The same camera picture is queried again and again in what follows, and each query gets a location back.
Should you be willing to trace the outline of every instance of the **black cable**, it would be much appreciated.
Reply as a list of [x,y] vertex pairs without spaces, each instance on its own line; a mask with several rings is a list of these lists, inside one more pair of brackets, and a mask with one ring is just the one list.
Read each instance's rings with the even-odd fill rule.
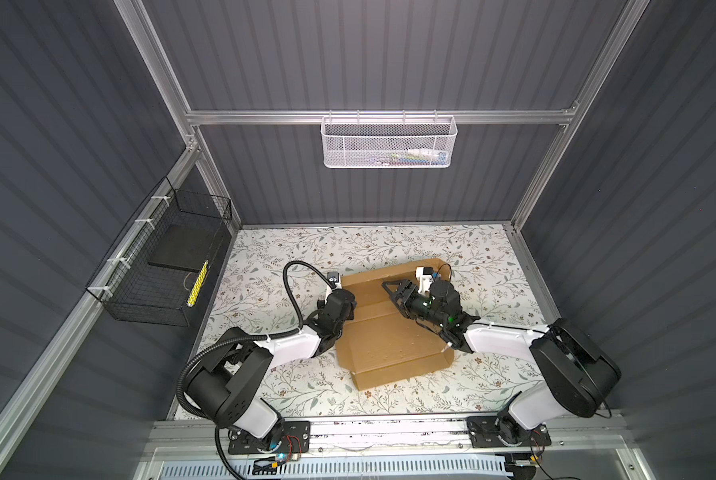
[[[222,349],[226,346],[230,346],[232,344],[237,343],[245,343],[245,342],[256,342],[260,340],[267,340],[269,339],[279,339],[286,336],[290,336],[295,334],[296,332],[300,331],[302,327],[304,326],[304,319],[302,317],[302,311],[299,309],[299,305],[296,303],[296,299],[294,297],[294,294],[291,292],[291,286],[289,285],[289,267],[291,265],[302,265],[306,266],[318,276],[320,276],[324,282],[328,283],[331,288],[336,288],[336,285],[333,282],[330,282],[328,278],[325,277],[324,274],[320,272],[320,270],[316,269],[314,266],[307,264],[306,262],[302,262],[301,260],[292,260],[288,262],[283,267],[283,285],[286,287],[286,293],[289,295],[289,300],[291,300],[292,305],[294,305],[294,310],[296,312],[297,318],[299,318],[299,324],[298,327],[292,330],[288,330],[286,332],[278,332],[278,333],[270,333],[269,335],[245,335],[245,336],[238,336],[232,339],[223,340],[218,343],[214,343],[213,345],[209,346],[205,350],[201,351],[197,355],[195,355],[192,359],[190,359],[189,362],[184,366],[182,371],[180,372],[179,379],[176,380],[176,400],[179,402],[180,406],[184,408],[184,410],[188,413],[193,414],[194,416],[198,416],[200,418],[209,418],[208,415],[203,413],[203,410],[200,408],[194,406],[192,403],[187,401],[187,397],[184,394],[184,382],[187,379],[187,376],[190,375],[190,372],[197,366],[198,363],[200,363],[201,360],[203,360],[203,357],[208,355],[210,352],[213,352],[214,350]],[[217,426],[214,429],[214,442],[217,444],[217,451],[219,452],[219,458],[222,460],[222,464],[229,470],[229,473],[236,478],[237,480],[245,480],[238,472],[236,472],[232,466],[229,465],[229,462],[227,461],[227,456],[224,455],[224,451],[222,450],[222,444],[219,441],[219,426]]]
[[435,333],[435,332],[434,332],[430,327],[428,327],[427,325],[422,325],[421,323],[419,323],[419,319],[416,319],[416,320],[414,320],[414,321],[415,321],[416,324],[419,325],[421,328],[427,330],[428,332],[432,332],[432,333],[435,334],[435,335],[438,335],[437,333]]
[[[528,434],[530,440],[534,440],[534,431],[532,430]],[[538,455],[534,453],[534,447],[531,446],[531,442],[528,443],[528,447],[531,449],[531,455],[537,459],[537,466],[540,470],[542,470],[542,473],[544,473],[548,480],[582,480],[579,477],[552,477],[549,473],[547,473],[547,470],[545,470],[545,467],[542,466],[542,454],[545,453],[544,448],[542,449],[542,453],[539,453]]]
[[283,286],[286,288],[286,293],[289,295],[289,300],[291,300],[291,304],[294,305],[294,311],[296,312],[296,318],[299,319],[299,330],[302,329],[304,326],[305,319],[302,316],[302,311],[299,309],[299,304],[296,302],[296,299],[294,298],[294,294],[291,293],[291,286],[289,285],[289,267],[291,265],[302,265],[306,266],[318,276],[320,276],[324,282],[326,282],[331,288],[336,288],[336,285],[331,282],[328,278],[325,277],[323,273],[321,273],[320,270],[316,269],[314,266],[308,264],[307,262],[302,262],[301,260],[291,260],[286,264],[286,266],[283,267]]
[[447,266],[447,265],[449,266],[449,282],[451,281],[451,278],[454,276],[454,270],[451,269],[451,265],[449,265],[449,264],[443,264],[438,267],[438,271],[435,272],[436,279],[438,279],[438,277],[441,274],[441,268],[443,268],[444,266]]
[[227,456],[224,455],[224,450],[222,450],[222,443],[219,441],[218,425],[216,428],[214,428],[214,443],[217,444],[217,452],[219,453],[219,458],[221,458],[224,468],[229,470],[229,474],[235,477],[237,480],[246,480],[245,478],[240,476],[238,472],[235,471],[235,468],[233,468],[233,466],[229,465],[229,462],[227,461]]

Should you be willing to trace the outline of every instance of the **black wire mesh basket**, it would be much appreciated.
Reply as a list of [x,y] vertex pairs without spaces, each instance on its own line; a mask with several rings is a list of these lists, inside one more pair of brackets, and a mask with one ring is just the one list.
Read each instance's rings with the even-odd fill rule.
[[[134,220],[139,230],[122,254],[110,258],[117,241],[110,248],[86,290],[115,320],[199,324],[232,239],[231,220],[229,198],[172,188],[149,218]],[[92,284],[110,262],[106,282]]]

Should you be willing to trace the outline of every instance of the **floral patterned surface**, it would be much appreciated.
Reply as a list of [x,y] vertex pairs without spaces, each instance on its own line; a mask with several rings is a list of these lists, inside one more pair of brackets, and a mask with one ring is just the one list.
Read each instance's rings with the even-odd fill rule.
[[[291,328],[295,315],[281,279],[290,260],[349,275],[432,257],[451,264],[467,312],[495,322],[544,321],[501,225],[241,230],[200,348],[232,326],[253,333]],[[301,266],[289,270],[289,280],[307,316],[325,293],[323,281]],[[456,352],[448,369],[360,392],[330,350],[276,367],[258,394],[284,416],[463,412],[498,410],[539,379],[529,362]],[[179,408],[176,419],[184,418],[190,415]]]

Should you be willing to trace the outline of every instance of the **cardboard flap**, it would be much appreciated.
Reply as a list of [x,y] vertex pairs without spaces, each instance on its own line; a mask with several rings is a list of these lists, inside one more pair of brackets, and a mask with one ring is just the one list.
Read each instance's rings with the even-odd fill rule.
[[445,342],[404,318],[382,288],[386,281],[415,281],[418,266],[437,271],[444,263],[437,258],[418,260],[342,278],[342,287],[355,295],[358,306],[355,319],[345,323],[342,338],[336,342],[336,359],[350,370],[358,389],[424,375],[454,361]]

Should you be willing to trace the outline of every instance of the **gray corrugated wall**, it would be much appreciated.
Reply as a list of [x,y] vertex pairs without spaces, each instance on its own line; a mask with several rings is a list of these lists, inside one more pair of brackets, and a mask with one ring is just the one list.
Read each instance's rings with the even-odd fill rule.
[[[189,0],[146,9],[206,110],[558,109],[623,0]],[[314,127],[202,127],[245,224],[508,220],[554,126],[460,126],[451,167],[323,166]]]
[[146,0],[195,110],[570,107],[624,0]]
[[[0,2],[0,410],[182,150],[113,2]],[[127,472],[191,336],[101,319],[2,478]]]
[[462,125],[449,168],[334,169],[316,126],[201,127],[245,224],[509,220],[555,125]]
[[651,4],[524,235],[658,477],[716,478],[716,2]]

